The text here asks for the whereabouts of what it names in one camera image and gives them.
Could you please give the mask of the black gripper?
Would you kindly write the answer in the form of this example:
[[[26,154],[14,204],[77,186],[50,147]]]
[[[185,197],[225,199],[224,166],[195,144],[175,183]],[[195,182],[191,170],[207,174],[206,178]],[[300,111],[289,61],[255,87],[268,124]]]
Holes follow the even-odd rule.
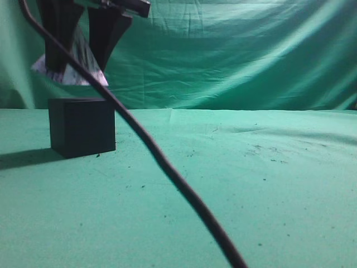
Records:
[[[130,28],[132,17],[129,12],[148,18],[151,2],[142,0],[83,0],[75,1],[88,8],[89,46],[101,71],[120,38]],[[44,29],[62,46],[70,51],[74,42],[74,33],[79,19],[84,13],[84,6],[74,1],[39,0],[38,9]],[[45,67],[50,71],[62,73],[66,61],[50,42],[45,42]]]

